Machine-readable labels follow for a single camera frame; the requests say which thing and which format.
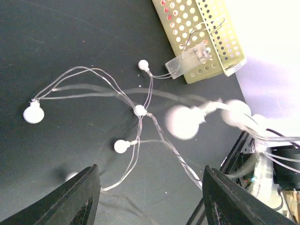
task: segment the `transparent plastic case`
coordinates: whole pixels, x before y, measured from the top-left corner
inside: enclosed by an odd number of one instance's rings
[[[172,78],[176,79],[209,59],[210,54],[206,50],[204,43],[201,42],[193,48],[186,50],[183,54],[168,61],[165,67],[168,69]]]

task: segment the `table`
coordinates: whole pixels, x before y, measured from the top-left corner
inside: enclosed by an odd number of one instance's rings
[[[43,101],[44,120],[36,125],[22,118],[30,98],[74,66],[98,67],[111,74],[123,89],[147,88],[149,79],[137,68],[141,59],[153,74],[166,72],[174,57],[150,0],[10,0],[0,6],[0,220],[34,203],[59,186],[66,173],[96,163],[107,187],[119,180],[131,152],[112,150],[117,139],[133,140],[136,118],[116,98]],[[70,83],[106,86],[93,75]],[[178,95],[196,94],[216,100],[243,99],[235,75],[219,75],[187,85],[184,79],[155,80],[154,88]],[[143,103],[144,94],[130,96]],[[172,138],[163,117],[176,102],[153,97],[153,113],[183,157],[219,168],[240,135],[216,112],[207,117],[190,141]],[[158,139],[149,118],[143,121],[142,140]],[[201,177],[203,169],[193,166]],[[176,157],[159,143],[141,146],[138,164],[112,190],[135,202],[159,224],[186,224],[202,193],[188,178]],[[96,225],[147,224],[128,212],[121,199],[101,195]]]

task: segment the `black table surface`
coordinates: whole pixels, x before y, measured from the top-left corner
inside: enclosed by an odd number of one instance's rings
[[[23,120],[28,102],[41,88],[75,66],[102,68],[122,89],[147,88],[149,78],[137,68],[141,59],[153,74],[166,72],[174,54],[151,0],[6,0],[0,3],[0,220],[34,203],[63,182],[67,172],[96,163],[102,187],[117,182],[132,150],[117,154],[117,139],[133,140],[137,119],[114,97],[41,101],[42,122]],[[92,74],[64,84],[108,87]],[[216,100],[241,99],[235,75],[219,75],[194,84],[183,77],[155,80],[154,89],[177,95],[196,94]],[[143,103],[145,94],[130,95]],[[207,117],[190,141],[171,137],[163,124],[168,107],[154,96],[149,108],[183,157],[219,168],[240,135],[216,112]],[[142,140],[158,139],[149,118]],[[191,165],[202,177],[203,169]],[[159,143],[145,143],[136,168],[112,193],[129,197],[162,225],[184,225],[202,197],[177,158]],[[122,198],[100,195],[96,225],[149,224],[130,213]]]

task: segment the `white wall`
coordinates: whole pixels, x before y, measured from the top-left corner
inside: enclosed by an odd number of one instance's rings
[[[300,1],[225,0],[247,57],[237,77],[270,128],[300,135]]]

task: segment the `yellow plastic basket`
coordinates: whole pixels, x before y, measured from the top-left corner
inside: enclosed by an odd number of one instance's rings
[[[187,83],[222,73],[230,76],[246,63],[224,0],[152,1],[176,56],[182,54],[193,28],[203,30],[192,35],[187,49],[204,41],[211,59],[184,74]],[[210,36],[218,21],[224,21],[222,27]]]

